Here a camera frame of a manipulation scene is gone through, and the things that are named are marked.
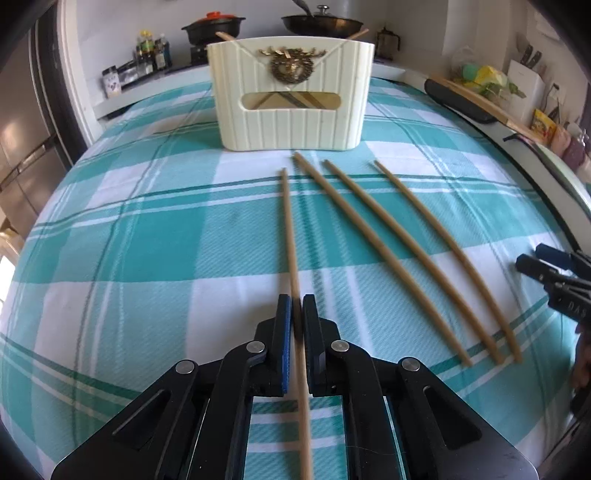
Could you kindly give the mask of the person's right hand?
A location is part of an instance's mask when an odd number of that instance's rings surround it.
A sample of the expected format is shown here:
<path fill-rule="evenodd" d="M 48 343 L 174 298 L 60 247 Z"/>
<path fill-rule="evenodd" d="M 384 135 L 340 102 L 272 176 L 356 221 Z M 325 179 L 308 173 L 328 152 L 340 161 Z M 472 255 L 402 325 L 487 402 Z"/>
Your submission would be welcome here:
<path fill-rule="evenodd" d="M 590 383 L 591 335 L 590 328 L 578 324 L 575 330 L 578 335 L 575 363 L 571 372 L 571 386 L 575 392 Z"/>

